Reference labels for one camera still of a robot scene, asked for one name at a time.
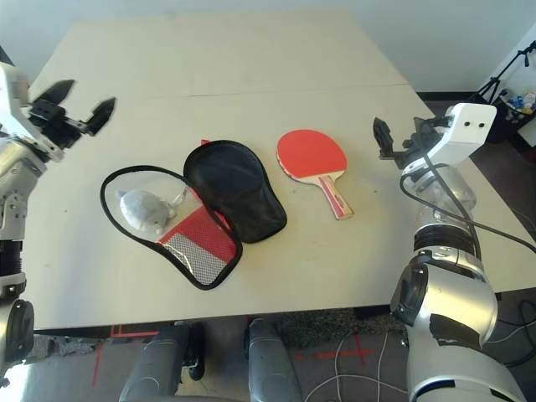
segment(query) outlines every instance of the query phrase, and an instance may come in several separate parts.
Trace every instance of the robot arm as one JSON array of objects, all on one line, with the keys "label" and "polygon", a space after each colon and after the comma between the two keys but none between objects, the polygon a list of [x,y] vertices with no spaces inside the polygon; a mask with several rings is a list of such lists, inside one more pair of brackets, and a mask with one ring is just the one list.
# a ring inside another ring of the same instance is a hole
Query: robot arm
[{"label": "robot arm", "polygon": [[20,252],[28,197],[45,163],[59,162],[81,134],[94,136],[115,105],[115,98],[105,100],[88,121],[71,120],[59,103],[73,84],[60,81],[29,104],[26,80],[15,67],[0,63],[0,388],[9,384],[6,371],[34,345],[34,309],[19,299],[26,287]]},{"label": "robot arm", "polygon": [[[455,167],[481,146],[495,116],[487,105],[458,104],[445,117],[415,119],[417,132],[393,152],[389,128],[374,122],[380,157],[394,159],[402,184],[417,197],[448,212],[469,214],[476,197]],[[435,128],[446,126],[445,130]],[[461,211],[423,158],[445,164],[436,171]],[[407,328],[410,401],[525,401],[513,376],[482,351],[497,320],[497,299],[469,224],[424,206],[415,231],[414,254],[391,300],[391,311]]]}]

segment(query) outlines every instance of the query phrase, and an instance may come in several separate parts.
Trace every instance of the open paddle case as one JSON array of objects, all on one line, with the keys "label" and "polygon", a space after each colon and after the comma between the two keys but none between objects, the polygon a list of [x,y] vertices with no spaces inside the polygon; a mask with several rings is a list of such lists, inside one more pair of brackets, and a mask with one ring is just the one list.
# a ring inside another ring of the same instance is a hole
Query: open paddle case
[{"label": "open paddle case", "polygon": [[238,142],[209,142],[184,176],[154,166],[125,167],[100,188],[106,217],[124,235],[169,260],[197,288],[219,285],[242,255],[286,225],[257,156]]}]

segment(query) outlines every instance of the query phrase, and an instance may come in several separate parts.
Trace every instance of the table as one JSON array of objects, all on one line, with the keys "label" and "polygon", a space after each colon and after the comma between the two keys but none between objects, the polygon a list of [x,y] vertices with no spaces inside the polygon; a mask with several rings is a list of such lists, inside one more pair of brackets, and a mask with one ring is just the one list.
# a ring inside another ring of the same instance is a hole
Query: table
[{"label": "table", "polygon": [[[417,204],[378,160],[375,116],[399,147],[413,116],[430,117],[404,77],[344,12],[221,13],[76,24],[33,83],[77,85],[64,103],[86,117],[110,95],[116,112],[98,137],[50,163],[29,201],[24,294],[37,329],[386,304],[411,256]],[[336,221],[322,192],[290,180],[276,141],[313,128],[348,157],[338,188],[353,207]],[[287,226],[245,245],[216,289],[193,287],[169,262],[119,233],[98,191],[110,172],[156,164],[182,172],[202,138],[231,139],[264,163]],[[529,235],[471,161],[476,220]],[[495,291],[536,286],[529,250],[479,231]]]}]

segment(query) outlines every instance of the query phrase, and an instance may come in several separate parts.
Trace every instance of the red mesh pocket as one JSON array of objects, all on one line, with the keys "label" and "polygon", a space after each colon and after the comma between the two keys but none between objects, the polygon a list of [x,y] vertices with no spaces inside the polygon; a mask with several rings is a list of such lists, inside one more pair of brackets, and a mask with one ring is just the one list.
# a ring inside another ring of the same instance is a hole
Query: red mesh pocket
[{"label": "red mesh pocket", "polygon": [[236,255],[236,245],[202,206],[159,241],[203,285],[214,282]]}]

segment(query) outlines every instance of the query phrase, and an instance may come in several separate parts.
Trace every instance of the ping pong paddle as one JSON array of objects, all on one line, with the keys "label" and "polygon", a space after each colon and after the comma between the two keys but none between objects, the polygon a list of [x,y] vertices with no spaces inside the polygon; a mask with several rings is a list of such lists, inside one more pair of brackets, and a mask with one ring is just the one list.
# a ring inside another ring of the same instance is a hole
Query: ping pong paddle
[{"label": "ping pong paddle", "polygon": [[294,180],[321,188],[337,219],[353,215],[335,188],[335,180],[346,170],[347,161],[332,138],[314,130],[290,131],[277,143],[277,161]]}]

